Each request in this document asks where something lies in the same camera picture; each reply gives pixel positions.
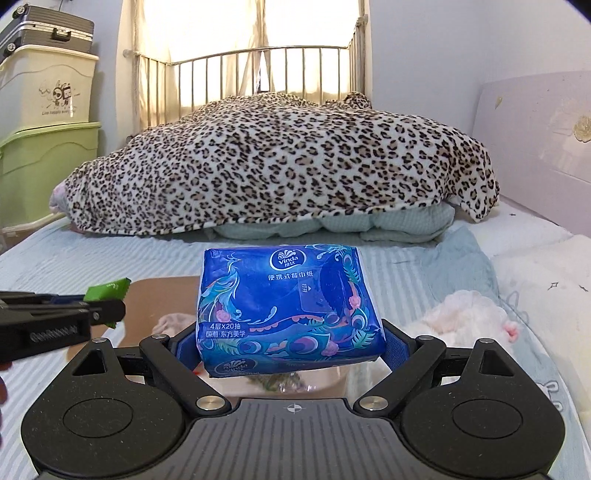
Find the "green storage box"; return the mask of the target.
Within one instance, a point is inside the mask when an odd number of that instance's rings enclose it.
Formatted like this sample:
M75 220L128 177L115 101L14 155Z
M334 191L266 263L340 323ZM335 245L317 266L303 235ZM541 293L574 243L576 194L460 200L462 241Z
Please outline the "green storage box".
M98 122L18 131L1 141L1 225L20 227L50 214L53 188L97 157Z

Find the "white fluffy plush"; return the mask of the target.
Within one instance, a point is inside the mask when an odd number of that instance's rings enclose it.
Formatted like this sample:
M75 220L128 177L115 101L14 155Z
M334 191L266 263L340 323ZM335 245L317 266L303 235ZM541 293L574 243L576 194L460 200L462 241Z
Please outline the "white fluffy plush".
M480 338L491 338L506 350L520 335L520 326L493 300L477 291L459 290L408 323L402 330L411 337L432 335L451 347L472 347Z

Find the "light green quilt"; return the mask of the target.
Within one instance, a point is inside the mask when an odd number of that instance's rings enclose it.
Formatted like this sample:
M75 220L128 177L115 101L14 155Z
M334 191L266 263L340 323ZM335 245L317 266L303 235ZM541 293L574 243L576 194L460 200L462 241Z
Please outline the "light green quilt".
M296 238L321 230L338 234L359 234L365 241L425 243L443 234L454 222L455 209L437 205L376 214L327 216L290 223L226 224L212 227L215 234L232 240Z

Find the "dark green snack packet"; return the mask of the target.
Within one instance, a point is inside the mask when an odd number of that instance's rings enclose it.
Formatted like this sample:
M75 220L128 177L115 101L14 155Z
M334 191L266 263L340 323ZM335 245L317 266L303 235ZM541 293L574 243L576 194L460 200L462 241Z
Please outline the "dark green snack packet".
M301 393L308 391L308 383L301 378L301 374L298 372L249 375L247 379L266 392Z

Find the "green wet wipe packet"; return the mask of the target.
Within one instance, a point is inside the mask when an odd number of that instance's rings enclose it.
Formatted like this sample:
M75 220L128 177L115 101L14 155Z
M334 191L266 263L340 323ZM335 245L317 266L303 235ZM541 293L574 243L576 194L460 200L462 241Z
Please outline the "green wet wipe packet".
M114 329L125 316L124 299L131 285L129 278L121 278L87 289L83 301L97 304L101 309L101 317L96 320L97 325L105 325Z

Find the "blue tissue pack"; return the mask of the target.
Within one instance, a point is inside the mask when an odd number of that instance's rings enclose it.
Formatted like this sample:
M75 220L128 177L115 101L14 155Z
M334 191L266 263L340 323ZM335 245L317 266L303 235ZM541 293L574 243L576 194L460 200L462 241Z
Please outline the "blue tissue pack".
M374 361L386 335L355 247L235 247L204 251L195 343L226 378Z

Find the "pink headboard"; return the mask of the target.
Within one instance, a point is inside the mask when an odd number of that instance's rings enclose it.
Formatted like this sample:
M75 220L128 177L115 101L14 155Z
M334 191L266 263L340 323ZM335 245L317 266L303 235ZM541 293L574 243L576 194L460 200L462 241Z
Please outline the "pink headboard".
M473 136L487 147L504 198L590 234L588 71L485 84Z

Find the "white pillow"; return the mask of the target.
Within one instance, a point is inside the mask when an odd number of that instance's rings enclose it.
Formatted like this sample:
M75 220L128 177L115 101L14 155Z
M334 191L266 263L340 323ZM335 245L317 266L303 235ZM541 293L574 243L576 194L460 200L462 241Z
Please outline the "white pillow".
M566 438L554 479L590 476L590 239L501 202L466 227L491 260L499 298L520 325L513 354L561 413Z

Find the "leopard print blanket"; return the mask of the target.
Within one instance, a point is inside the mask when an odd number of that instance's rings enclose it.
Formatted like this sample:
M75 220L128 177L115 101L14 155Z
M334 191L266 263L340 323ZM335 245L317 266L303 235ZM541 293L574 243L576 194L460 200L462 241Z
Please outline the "leopard print blanket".
M486 147L455 127L358 92L322 105L263 93L145 129L78 166L49 204L81 232L156 236L444 202L478 222L499 195Z

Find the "silver metal case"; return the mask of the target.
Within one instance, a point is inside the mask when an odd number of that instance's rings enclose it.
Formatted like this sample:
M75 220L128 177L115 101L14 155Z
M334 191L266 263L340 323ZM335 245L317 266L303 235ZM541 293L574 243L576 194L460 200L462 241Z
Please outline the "silver metal case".
M24 4L1 31L1 61L23 46L47 46L89 53L94 23L66 12Z

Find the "metal bed rail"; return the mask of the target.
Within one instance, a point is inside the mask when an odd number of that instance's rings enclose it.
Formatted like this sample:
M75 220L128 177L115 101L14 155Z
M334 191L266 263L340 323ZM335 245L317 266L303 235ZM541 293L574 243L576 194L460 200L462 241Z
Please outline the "metal bed rail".
M138 128L176 121L196 108L232 96L287 93L315 104L366 91L366 25L356 19L346 46L260 46L164 61L126 50L133 61Z

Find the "cream storage box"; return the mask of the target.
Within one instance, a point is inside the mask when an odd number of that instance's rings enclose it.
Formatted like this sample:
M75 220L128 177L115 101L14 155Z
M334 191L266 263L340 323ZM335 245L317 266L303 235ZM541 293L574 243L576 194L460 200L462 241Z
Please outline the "cream storage box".
M73 50L25 45L1 64L1 137L89 120L99 58Z

